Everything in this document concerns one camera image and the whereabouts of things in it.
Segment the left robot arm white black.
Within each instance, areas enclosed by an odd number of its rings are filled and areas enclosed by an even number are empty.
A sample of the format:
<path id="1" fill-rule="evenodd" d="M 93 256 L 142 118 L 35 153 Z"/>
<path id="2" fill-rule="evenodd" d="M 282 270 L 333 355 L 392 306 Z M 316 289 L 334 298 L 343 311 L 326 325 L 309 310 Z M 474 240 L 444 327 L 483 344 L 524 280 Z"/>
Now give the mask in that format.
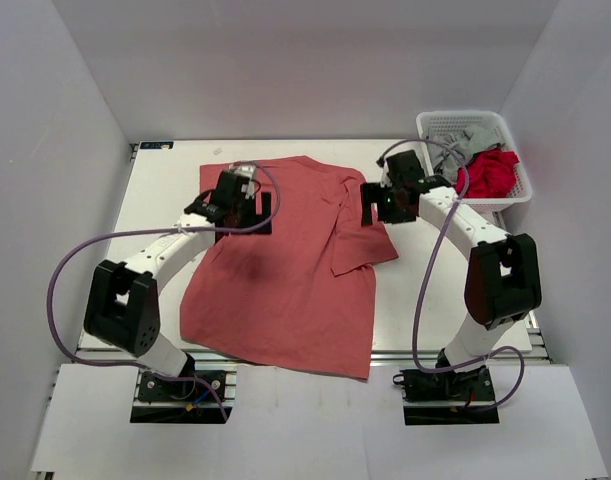
<path id="1" fill-rule="evenodd" d="M 261 169 L 244 162 L 221 171 L 216 186 L 186 206 L 171 229 L 128 259 L 105 260 L 94 271 L 85 333 L 161 375 L 162 387 L 173 398 L 190 396 L 197 377 L 190 355 L 161 332 L 160 293 L 222 237 L 271 233 L 277 208 L 272 194 L 261 190 Z"/>

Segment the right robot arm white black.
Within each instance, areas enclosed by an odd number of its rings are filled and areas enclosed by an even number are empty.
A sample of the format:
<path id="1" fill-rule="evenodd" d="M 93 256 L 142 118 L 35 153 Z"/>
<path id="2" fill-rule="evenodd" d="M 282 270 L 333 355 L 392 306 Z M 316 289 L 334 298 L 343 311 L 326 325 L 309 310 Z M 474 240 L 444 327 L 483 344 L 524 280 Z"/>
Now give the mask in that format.
<path id="1" fill-rule="evenodd" d="M 380 181 L 361 185 L 361 223 L 401 224 L 422 219 L 436 227 L 467 260 L 467 314 L 441 351 L 435 371 L 438 390 L 457 399 L 473 385 L 477 370 L 501 337 L 540 306 L 542 291 L 536 243 L 511 235 L 462 203 L 440 175 L 424 173 L 414 151 L 381 157 Z"/>

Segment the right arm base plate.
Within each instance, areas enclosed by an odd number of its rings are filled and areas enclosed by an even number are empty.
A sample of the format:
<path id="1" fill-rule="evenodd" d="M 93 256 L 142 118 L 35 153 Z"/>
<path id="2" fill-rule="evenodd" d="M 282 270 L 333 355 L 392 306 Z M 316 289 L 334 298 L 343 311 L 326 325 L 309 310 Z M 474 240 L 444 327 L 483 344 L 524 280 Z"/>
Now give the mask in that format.
<path id="1" fill-rule="evenodd" d="M 498 424 L 490 370 L 429 374 L 401 370 L 392 377 L 402 390 L 406 426 Z"/>

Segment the salmon pink t-shirt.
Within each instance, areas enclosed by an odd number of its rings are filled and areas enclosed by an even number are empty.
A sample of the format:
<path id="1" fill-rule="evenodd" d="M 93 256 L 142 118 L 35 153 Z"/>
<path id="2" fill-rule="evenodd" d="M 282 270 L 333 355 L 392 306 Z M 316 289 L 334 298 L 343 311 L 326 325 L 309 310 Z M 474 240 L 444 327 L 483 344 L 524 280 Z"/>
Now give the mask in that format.
<path id="1" fill-rule="evenodd" d="M 374 268 L 398 254 L 383 225 L 361 223 L 364 176 L 307 156 L 261 166 L 272 231 L 228 235 L 206 251 L 180 303 L 181 338 L 257 364 L 365 380 Z"/>

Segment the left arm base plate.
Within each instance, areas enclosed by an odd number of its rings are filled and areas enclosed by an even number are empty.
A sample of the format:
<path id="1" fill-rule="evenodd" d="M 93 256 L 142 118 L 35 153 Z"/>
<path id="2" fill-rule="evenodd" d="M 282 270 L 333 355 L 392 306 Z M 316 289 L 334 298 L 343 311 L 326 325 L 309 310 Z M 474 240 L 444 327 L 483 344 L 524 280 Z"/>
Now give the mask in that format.
<path id="1" fill-rule="evenodd" d="M 204 364 L 199 381 L 169 382 L 151 372 L 138 373 L 130 413 L 132 424 L 223 425 L 232 413 L 237 369 L 224 363 Z"/>

